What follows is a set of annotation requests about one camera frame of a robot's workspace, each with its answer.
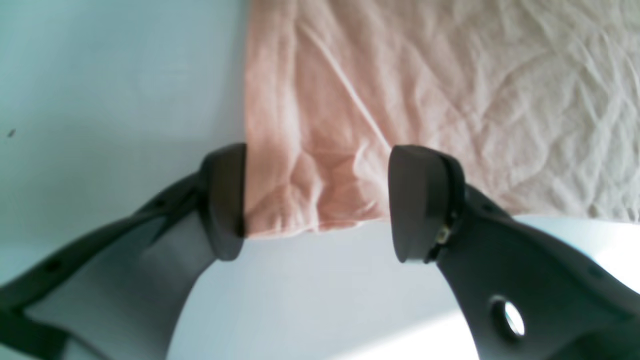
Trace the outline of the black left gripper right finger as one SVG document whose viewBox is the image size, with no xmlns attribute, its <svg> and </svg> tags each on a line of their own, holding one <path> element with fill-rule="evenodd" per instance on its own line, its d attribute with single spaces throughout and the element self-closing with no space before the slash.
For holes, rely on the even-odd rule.
<svg viewBox="0 0 640 360">
<path fill-rule="evenodd" d="M 639 294 L 513 219 L 466 183 L 454 157 L 394 146 L 388 192 L 397 259 L 438 267 L 481 360 L 639 358 Z"/>
</svg>

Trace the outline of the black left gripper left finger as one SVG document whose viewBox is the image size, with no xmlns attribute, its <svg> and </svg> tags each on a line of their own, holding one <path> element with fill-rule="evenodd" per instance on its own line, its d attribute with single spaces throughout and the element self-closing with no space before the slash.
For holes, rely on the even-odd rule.
<svg viewBox="0 0 640 360">
<path fill-rule="evenodd" d="M 165 360 L 196 282 L 242 250 L 246 154 L 244 143 L 209 153 L 3 285 L 1 344 L 39 360 Z"/>
</svg>

